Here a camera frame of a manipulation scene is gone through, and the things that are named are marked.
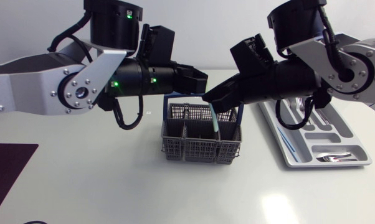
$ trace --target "black cable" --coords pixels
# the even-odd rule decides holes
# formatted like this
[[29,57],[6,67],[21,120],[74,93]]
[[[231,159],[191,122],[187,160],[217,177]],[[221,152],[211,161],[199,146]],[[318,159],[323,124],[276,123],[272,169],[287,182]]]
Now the black cable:
[[280,114],[280,102],[281,102],[280,100],[276,101],[276,107],[275,107],[276,118],[283,127],[287,128],[289,130],[298,130],[298,129],[304,127],[306,125],[306,123],[308,122],[308,120],[310,119],[313,106],[315,105],[315,102],[313,101],[313,96],[308,97],[305,100],[304,119],[302,120],[302,122],[298,123],[298,124],[286,124],[283,121],[282,116]]
[[282,58],[285,58],[285,59],[293,59],[293,58],[297,57],[295,54],[285,55],[285,54],[283,54],[283,52],[281,50],[277,50],[277,53],[279,54],[279,56],[281,56]]
[[140,120],[142,119],[142,116],[143,116],[143,96],[142,95],[139,95],[139,113],[138,113],[138,117],[136,118],[136,120],[132,123],[132,124],[125,124],[124,123],[124,117],[123,117],[123,113],[121,112],[121,108],[120,108],[120,104],[118,102],[118,100],[116,98],[114,98],[113,100],[113,112],[114,112],[114,116],[115,116],[115,119],[117,121],[117,124],[119,125],[120,128],[124,129],[124,130],[131,130],[133,128],[135,128]]
[[68,36],[68,38],[71,38],[72,40],[74,40],[74,42],[77,43],[81,47],[84,54],[87,56],[89,63],[91,63],[93,60],[92,60],[92,57],[90,56],[87,46],[85,46],[85,44],[83,44],[83,42],[74,35],[70,35]]
[[25,224],[47,224],[47,223],[43,221],[31,221],[31,222],[26,222]]
[[67,30],[63,31],[63,33],[57,35],[53,39],[52,44],[50,45],[50,47],[48,47],[47,50],[49,52],[55,52],[57,46],[59,45],[59,43],[62,40],[66,39],[67,37],[70,37],[71,35],[73,35],[76,31],[80,30],[83,26],[85,26],[86,23],[90,20],[91,16],[92,16],[92,13],[90,11],[85,11],[85,14],[81,18],[81,20],[79,20],[72,27],[70,27]]
[[343,58],[341,56],[341,53],[339,52],[337,48],[338,41],[336,40],[335,33],[333,32],[333,29],[331,28],[331,24],[326,16],[326,12],[323,9],[322,6],[319,6],[318,8],[320,19],[322,20],[323,25],[326,28],[326,32],[323,32],[323,38],[325,40],[325,47],[328,49],[328,57],[329,61],[332,64],[333,68],[339,73],[339,74],[345,74],[345,66],[343,63]]

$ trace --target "basket handle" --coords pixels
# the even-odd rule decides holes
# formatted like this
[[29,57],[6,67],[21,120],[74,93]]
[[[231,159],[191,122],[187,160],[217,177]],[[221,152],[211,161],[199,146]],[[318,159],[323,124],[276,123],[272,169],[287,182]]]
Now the basket handle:
[[[168,111],[168,99],[170,98],[180,98],[180,97],[190,97],[190,96],[198,96],[202,97],[203,93],[192,93],[190,95],[187,94],[180,94],[177,92],[172,92],[170,94],[164,94],[164,102],[163,102],[163,120],[165,121],[167,119],[167,111]],[[242,123],[242,117],[243,117],[243,109],[244,104],[239,105],[239,111],[237,112],[237,124],[241,125]]]

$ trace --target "fork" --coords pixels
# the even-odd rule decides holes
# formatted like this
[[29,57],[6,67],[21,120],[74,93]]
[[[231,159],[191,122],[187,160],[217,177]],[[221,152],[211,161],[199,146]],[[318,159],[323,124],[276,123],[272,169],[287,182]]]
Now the fork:
[[350,152],[341,152],[341,153],[333,153],[333,152],[321,152],[316,155],[316,158],[326,157],[326,156],[339,156],[339,157],[348,157],[350,156]]
[[[303,103],[303,100],[302,100],[302,98],[301,97],[298,97],[297,98],[297,103],[298,103],[298,105],[299,105],[299,107],[300,107],[300,111],[304,114],[304,116],[305,116],[305,112],[304,112],[304,110],[305,110],[305,106],[304,106],[304,103]],[[319,117],[323,120],[323,122],[325,122],[325,124],[326,125],[330,125],[330,122],[321,114],[321,113],[318,113],[318,115],[319,115]]]
[[325,156],[322,157],[325,162],[348,162],[348,161],[358,161],[357,159],[340,159],[336,156]]

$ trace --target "gray plastic basket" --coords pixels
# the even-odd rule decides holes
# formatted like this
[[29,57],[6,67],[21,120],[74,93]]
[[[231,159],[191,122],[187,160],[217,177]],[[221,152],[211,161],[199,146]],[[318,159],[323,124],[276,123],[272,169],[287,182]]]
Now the gray plastic basket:
[[217,114],[219,132],[215,133],[208,105],[170,103],[168,98],[197,96],[171,94],[164,96],[163,149],[168,160],[217,162],[231,164],[239,156],[242,142],[239,113],[233,108]]

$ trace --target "cutlery basket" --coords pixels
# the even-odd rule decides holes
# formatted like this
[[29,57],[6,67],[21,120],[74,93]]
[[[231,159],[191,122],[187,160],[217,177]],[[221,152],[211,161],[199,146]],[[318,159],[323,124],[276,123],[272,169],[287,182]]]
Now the cutlery basket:
[[217,114],[219,132],[215,133],[208,105],[170,103],[169,98],[201,96],[172,93],[164,96],[162,151],[168,160],[231,164],[239,156],[243,105]]

